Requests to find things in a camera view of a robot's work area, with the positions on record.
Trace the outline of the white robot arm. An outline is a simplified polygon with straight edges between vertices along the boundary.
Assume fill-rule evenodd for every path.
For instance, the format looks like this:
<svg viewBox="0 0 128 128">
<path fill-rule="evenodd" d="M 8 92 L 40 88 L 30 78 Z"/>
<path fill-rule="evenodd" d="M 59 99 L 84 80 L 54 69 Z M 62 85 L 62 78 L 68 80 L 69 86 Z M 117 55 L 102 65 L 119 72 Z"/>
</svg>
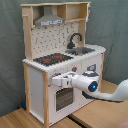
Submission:
<svg viewBox="0 0 128 128">
<path fill-rule="evenodd" d="M 86 99 L 97 99 L 109 102 L 124 102 L 128 100 L 128 79 L 122 81 L 114 93 L 99 91 L 99 75 L 94 71 L 86 71 L 82 75 L 67 72 L 54 76 L 52 83 L 62 88 L 77 88 Z"/>
</svg>

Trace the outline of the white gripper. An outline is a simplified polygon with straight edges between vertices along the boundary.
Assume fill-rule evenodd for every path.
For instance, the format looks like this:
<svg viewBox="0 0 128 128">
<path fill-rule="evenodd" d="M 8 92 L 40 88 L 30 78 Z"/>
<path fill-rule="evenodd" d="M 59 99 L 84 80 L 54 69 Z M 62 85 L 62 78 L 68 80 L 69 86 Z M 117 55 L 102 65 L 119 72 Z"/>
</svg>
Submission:
<svg viewBox="0 0 128 128">
<path fill-rule="evenodd" d="M 52 83 L 62 88 L 72 88 L 72 79 L 76 76 L 75 72 L 67 72 L 52 78 Z"/>
</svg>

